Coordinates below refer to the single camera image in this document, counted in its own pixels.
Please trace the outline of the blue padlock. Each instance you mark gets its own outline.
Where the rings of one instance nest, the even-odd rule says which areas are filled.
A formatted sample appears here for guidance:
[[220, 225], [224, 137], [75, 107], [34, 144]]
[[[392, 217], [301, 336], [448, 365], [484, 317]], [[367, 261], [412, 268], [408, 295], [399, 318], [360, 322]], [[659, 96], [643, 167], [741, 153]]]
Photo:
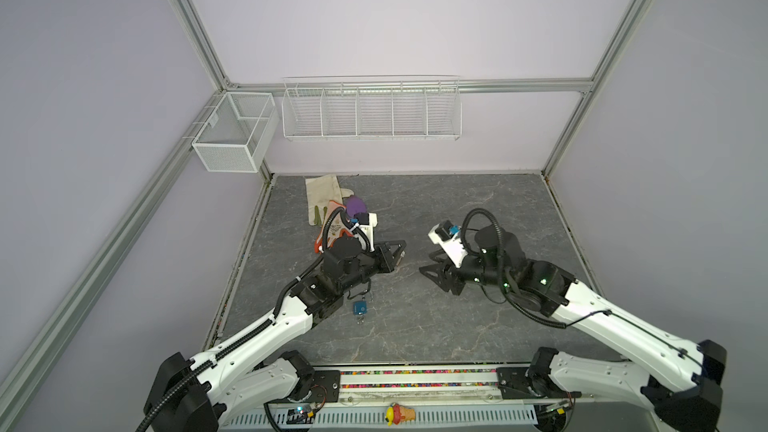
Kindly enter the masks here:
[[352, 311], [354, 317], [359, 321], [363, 322], [365, 319], [365, 316], [368, 311], [368, 303], [367, 298], [365, 295], [361, 295], [359, 297], [355, 297], [352, 302]]

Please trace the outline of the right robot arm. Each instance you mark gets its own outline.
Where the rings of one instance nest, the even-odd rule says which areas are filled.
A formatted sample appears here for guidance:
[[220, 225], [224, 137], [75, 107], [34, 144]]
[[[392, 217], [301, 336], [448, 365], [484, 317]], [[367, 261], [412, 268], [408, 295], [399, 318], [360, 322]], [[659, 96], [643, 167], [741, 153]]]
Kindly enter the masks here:
[[444, 221], [428, 233], [437, 251], [420, 272], [443, 291], [460, 295], [473, 283], [495, 288], [500, 303], [558, 330], [578, 330], [621, 357], [585, 359], [540, 348], [527, 371], [539, 396], [578, 393], [618, 399], [651, 411], [675, 431], [715, 431], [727, 362], [723, 346], [666, 332], [611, 303], [557, 265], [528, 258], [514, 234], [476, 231], [476, 247], [459, 226]]

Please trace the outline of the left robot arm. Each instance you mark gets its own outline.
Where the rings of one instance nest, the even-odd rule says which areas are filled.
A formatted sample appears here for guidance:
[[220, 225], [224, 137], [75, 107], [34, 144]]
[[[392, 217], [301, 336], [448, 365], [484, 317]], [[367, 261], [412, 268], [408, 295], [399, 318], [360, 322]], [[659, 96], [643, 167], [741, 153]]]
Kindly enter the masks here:
[[309, 394], [314, 369], [300, 353], [267, 359], [338, 310], [349, 291], [396, 270], [403, 240], [374, 244], [342, 237], [278, 293], [274, 307], [229, 339], [190, 358], [165, 359], [143, 408], [140, 431], [217, 431], [273, 400]]

